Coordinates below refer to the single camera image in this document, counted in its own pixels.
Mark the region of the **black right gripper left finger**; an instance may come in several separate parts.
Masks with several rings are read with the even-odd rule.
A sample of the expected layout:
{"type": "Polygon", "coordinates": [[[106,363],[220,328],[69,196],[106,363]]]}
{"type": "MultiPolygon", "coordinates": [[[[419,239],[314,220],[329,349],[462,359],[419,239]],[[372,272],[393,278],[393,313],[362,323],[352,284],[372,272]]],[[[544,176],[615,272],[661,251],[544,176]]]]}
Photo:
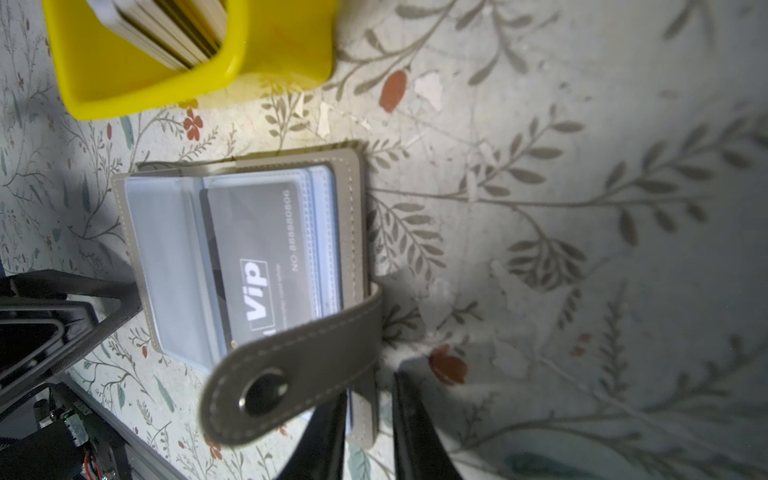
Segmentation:
{"type": "Polygon", "coordinates": [[[343,477],[347,393],[315,408],[278,480],[339,480],[343,477]]]}

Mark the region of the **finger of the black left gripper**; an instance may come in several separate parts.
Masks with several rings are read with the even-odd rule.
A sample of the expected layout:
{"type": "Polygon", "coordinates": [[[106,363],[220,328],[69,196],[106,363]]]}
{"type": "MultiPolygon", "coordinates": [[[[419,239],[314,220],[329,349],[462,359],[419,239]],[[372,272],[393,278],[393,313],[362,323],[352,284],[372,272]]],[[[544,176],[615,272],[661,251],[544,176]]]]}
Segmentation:
{"type": "Polygon", "coordinates": [[[1,278],[1,412],[30,399],[142,310],[133,282],[56,270],[1,278]]]}

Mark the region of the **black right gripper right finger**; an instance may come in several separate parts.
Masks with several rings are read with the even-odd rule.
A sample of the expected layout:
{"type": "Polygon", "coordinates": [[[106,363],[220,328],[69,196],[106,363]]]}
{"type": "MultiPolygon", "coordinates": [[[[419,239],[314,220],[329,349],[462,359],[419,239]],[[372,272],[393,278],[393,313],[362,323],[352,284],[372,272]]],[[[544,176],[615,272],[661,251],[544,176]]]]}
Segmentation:
{"type": "Polygon", "coordinates": [[[392,397],[396,478],[461,480],[406,372],[394,374],[392,397]]]}

